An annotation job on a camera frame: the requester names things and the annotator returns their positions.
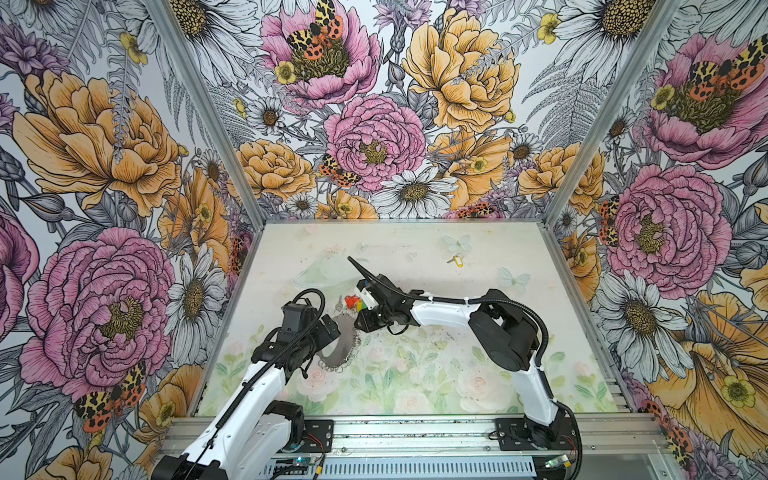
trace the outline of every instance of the table surface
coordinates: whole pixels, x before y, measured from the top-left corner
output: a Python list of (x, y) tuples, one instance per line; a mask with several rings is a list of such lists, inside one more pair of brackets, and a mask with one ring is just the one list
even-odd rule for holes
[[(451, 261), (456, 252), (461, 268)], [(266, 226), (198, 415), (216, 415), (224, 406), (253, 349), (281, 324), (280, 307), (307, 287), (325, 293), (326, 313), (336, 317), (344, 341), (359, 342), (343, 365), (336, 366), (332, 344), (324, 350), (327, 364), (315, 359), (307, 379), (296, 372), (288, 382), (280, 398), (303, 405), (307, 415), (525, 411), (509, 372), (485, 355), (469, 329), (354, 331), (339, 302), (359, 280), (347, 256), (405, 291), (464, 297), (496, 288), (525, 303), (549, 329), (545, 370), (555, 396), (576, 412), (617, 410), (537, 223), (329, 221)]]

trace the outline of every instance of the wall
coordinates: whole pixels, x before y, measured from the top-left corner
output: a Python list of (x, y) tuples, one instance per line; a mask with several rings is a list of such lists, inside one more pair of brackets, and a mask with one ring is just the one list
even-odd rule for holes
[(577, 192), (553, 225), (635, 404), (697, 480), (768, 478), (767, 9), (680, 9), (606, 132), (599, 207)]
[(253, 230), (140, 2), (0, 12), (0, 468), (147, 478)]
[(172, 5), (266, 215), (375, 219), (540, 217), (653, 4)]

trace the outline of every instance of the light blue butterfly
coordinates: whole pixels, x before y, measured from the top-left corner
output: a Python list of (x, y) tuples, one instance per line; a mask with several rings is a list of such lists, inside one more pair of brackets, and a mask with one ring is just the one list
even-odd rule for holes
[(472, 243), (469, 240), (469, 235), (462, 235), (458, 240), (454, 240), (453, 237), (445, 235), (442, 240), (448, 244), (448, 250), (451, 253), (472, 251)]
[(531, 279), (530, 273), (523, 273), (522, 275), (513, 276), (509, 273), (509, 270), (505, 268), (498, 269), (498, 274), (502, 276), (502, 286), (511, 286), (519, 293), (525, 293), (525, 287), (528, 285), (528, 281)]

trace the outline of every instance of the floral wallpaper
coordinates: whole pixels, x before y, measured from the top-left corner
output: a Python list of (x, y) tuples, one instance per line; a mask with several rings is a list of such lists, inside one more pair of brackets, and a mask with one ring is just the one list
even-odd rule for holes
[(172, 418), (191, 413), (253, 241), (164, 51), (140, 46), (140, 13), (0, 2), (0, 462), (13, 478), (148, 478)]
[(768, 478), (765, 14), (682, 6), (553, 225), (636, 407), (690, 480)]
[[(167, 58), (147, 1), (130, 31)], [(654, 0), (170, 4), (266, 217), (519, 218), (543, 216)]]

